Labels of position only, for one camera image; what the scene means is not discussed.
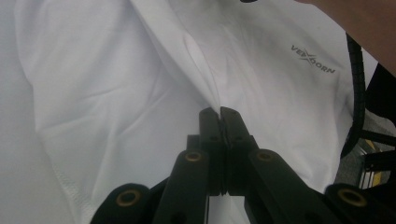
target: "person's arm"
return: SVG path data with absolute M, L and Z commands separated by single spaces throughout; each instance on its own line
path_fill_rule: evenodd
M 296 0 L 316 6 L 396 76 L 396 0 Z

